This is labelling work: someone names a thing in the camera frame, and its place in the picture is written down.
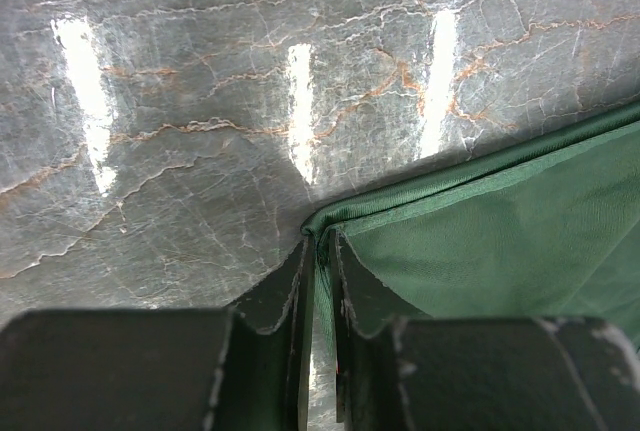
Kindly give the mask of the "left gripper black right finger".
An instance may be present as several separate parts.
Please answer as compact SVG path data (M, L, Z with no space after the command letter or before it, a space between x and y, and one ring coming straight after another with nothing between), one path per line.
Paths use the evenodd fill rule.
M635 430L639 360L595 318L435 319L329 236L336 419L348 430Z

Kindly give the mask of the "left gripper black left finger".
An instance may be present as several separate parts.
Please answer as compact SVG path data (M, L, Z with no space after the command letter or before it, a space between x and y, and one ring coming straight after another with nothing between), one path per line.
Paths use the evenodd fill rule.
M314 246L222 308L47 309L1 332L5 430L303 430Z

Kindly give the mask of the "dark green cloth napkin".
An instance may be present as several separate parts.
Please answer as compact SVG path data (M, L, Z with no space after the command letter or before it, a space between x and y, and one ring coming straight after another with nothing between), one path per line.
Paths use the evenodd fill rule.
M335 341L329 235L436 318L594 316L639 339L639 106L335 201L316 244L316 306Z

